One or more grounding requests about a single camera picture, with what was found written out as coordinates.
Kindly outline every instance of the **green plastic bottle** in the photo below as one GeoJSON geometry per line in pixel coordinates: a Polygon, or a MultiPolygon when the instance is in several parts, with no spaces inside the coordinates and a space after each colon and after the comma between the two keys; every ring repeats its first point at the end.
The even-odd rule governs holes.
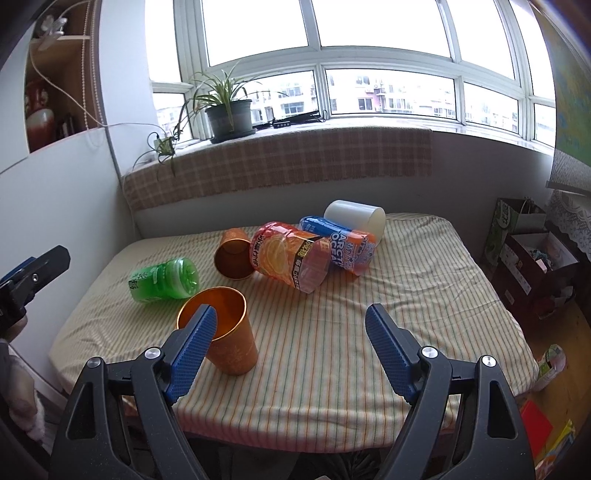
{"type": "Polygon", "coordinates": [[[135,270],[128,280],[135,301],[142,303],[187,299],[199,291],[199,275],[195,264],[186,257],[135,270]]]}

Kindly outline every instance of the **mattress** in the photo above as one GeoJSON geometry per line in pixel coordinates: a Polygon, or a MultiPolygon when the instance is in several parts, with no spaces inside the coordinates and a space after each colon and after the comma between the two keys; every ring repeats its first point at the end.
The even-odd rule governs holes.
{"type": "MultiPolygon", "coordinates": [[[[391,445],[409,407],[392,391],[365,333],[372,303],[448,358],[494,356],[515,395],[535,380],[537,364],[521,329],[447,220],[389,215],[369,270],[357,278],[334,268],[309,295],[258,273],[242,281],[221,276],[213,266],[221,234],[146,239],[120,252],[54,341],[50,359],[63,387],[72,390],[91,356],[119,362],[164,343],[183,302],[134,303],[126,281],[136,268],[181,255],[196,263],[202,288],[243,292],[259,350],[257,365],[241,377],[203,362],[174,406],[186,432],[298,452],[391,445]]],[[[458,405],[450,397],[444,427],[458,405]]]]}

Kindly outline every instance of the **orange metal cup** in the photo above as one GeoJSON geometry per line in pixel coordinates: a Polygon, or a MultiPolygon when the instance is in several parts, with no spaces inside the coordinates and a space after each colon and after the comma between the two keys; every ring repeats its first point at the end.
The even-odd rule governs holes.
{"type": "Polygon", "coordinates": [[[222,235],[222,241],[213,257],[213,263],[224,277],[243,280],[255,271],[251,265],[251,240],[241,228],[230,228],[222,235]]]}
{"type": "Polygon", "coordinates": [[[202,304],[211,305],[217,313],[217,329],[206,358],[228,375],[242,375],[258,359],[251,324],[246,314],[246,299],[230,287],[214,287],[190,298],[177,317],[177,328],[183,328],[202,304]]]}

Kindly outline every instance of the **black clamp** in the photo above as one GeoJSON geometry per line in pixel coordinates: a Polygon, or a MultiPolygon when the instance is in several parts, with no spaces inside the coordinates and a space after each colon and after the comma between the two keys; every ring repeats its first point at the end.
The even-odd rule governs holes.
{"type": "Polygon", "coordinates": [[[39,258],[29,258],[0,280],[0,335],[22,319],[35,293],[70,267],[70,254],[58,245],[39,258]]]}
{"type": "Polygon", "coordinates": [[[449,360],[421,347],[372,305],[365,329],[394,391],[411,410],[376,479],[421,480],[440,433],[449,395],[460,394],[453,449],[433,478],[533,480],[535,470],[521,416],[496,359],[449,360]]]}
{"type": "Polygon", "coordinates": [[[134,395],[154,463],[163,480],[207,480],[172,411],[197,375],[216,331],[214,308],[201,305],[187,326],[162,347],[135,360],[106,364],[90,358],[64,410],[51,455],[49,478],[119,480],[137,472],[121,395],[134,395]]]}

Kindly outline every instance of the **orange juice bottle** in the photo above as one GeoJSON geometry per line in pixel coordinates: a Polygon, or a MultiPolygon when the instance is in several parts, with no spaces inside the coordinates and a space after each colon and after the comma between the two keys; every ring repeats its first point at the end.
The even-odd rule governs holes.
{"type": "Polygon", "coordinates": [[[250,253],[257,271],[304,293],[312,293],[324,281],[330,265],[327,238],[281,222],[259,228],[250,253]]]}

